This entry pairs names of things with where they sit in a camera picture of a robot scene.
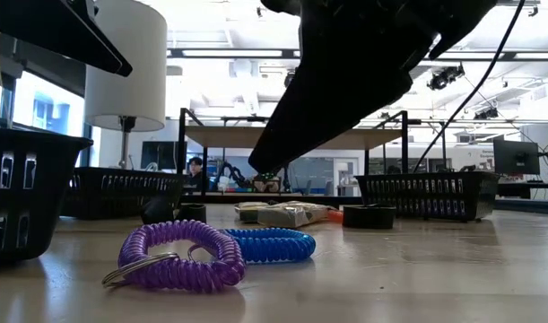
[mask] black plastic basket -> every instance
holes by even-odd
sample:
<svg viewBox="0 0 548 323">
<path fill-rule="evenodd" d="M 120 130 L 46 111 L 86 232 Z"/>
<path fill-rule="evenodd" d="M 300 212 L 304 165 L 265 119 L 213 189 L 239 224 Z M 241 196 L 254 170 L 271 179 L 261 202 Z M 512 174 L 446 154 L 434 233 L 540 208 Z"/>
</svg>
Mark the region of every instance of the black plastic basket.
<svg viewBox="0 0 548 323">
<path fill-rule="evenodd" d="M 77 168 L 61 215 L 84 220 L 137 216 L 142 206 L 156 196 L 168 197 L 177 204 L 183 178 L 153 171 Z"/>
<path fill-rule="evenodd" d="M 397 215 L 458 220 L 491 214 L 499 176 L 489 172 L 447 172 L 356 177 L 363 204 L 387 204 Z"/>
<path fill-rule="evenodd" d="M 0 129 L 0 262 L 40 256 L 79 152 L 92 140 Z"/>
</svg>

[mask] blue coiled keychain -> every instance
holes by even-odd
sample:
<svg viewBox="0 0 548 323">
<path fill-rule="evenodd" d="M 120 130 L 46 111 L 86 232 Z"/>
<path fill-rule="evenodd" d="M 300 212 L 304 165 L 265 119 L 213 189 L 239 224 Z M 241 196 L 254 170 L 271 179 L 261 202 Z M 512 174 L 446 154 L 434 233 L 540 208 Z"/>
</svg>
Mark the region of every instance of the blue coiled keychain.
<svg viewBox="0 0 548 323">
<path fill-rule="evenodd" d="M 227 229 L 238 242 L 246 261 L 256 263 L 299 262 L 316 250 L 316 241 L 308 234 L 288 229 Z"/>
</svg>

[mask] lamp base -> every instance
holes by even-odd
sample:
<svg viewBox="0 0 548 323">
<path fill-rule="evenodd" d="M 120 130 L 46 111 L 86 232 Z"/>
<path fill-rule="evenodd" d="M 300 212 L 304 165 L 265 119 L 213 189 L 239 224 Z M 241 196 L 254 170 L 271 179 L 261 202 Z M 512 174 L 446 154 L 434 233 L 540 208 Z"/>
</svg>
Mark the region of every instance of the lamp base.
<svg viewBox="0 0 548 323">
<path fill-rule="evenodd" d="M 118 117 L 118 122 L 122 126 L 122 151 L 120 152 L 118 166 L 126 170 L 128 168 L 128 140 L 130 138 L 130 131 L 136 125 L 136 117 L 120 116 Z"/>
</svg>

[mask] white lamp shade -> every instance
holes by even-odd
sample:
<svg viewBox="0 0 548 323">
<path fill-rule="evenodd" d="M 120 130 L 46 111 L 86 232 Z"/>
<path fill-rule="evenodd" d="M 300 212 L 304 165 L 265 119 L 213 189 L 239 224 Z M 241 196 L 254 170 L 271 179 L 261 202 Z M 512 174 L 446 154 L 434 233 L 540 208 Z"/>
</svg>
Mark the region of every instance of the white lamp shade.
<svg viewBox="0 0 548 323">
<path fill-rule="evenodd" d="M 337 165 L 335 165 L 337 168 L 337 171 L 348 171 L 349 167 L 347 166 L 347 162 L 338 162 Z"/>
<path fill-rule="evenodd" d="M 136 117 L 132 131 L 164 128 L 167 25 L 157 11 L 134 0 L 99 0 L 96 23 L 130 62 L 128 77 L 86 66 L 86 122 L 120 130 L 118 117 Z"/>
</svg>

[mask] computer monitor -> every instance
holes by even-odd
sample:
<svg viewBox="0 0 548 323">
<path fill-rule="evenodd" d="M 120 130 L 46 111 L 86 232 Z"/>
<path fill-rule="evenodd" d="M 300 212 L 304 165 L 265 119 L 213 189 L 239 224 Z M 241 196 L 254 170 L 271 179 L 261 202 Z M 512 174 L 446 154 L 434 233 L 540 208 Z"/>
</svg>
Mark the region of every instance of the computer monitor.
<svg viewBox="0 0 548 323">
<path fill-rule="evenodd" d="M 537 144 L 495 140 L 492 146 L 495 154 L 496 173 L 541 174 Z"/>
<path fill-rule="evenodd" d="M 179 165 L 178 142 L 143 142 L 140 168 L 145 169 L 151 162 L 157 163 L 159 170 L 175 170 Z"/>
</svg>

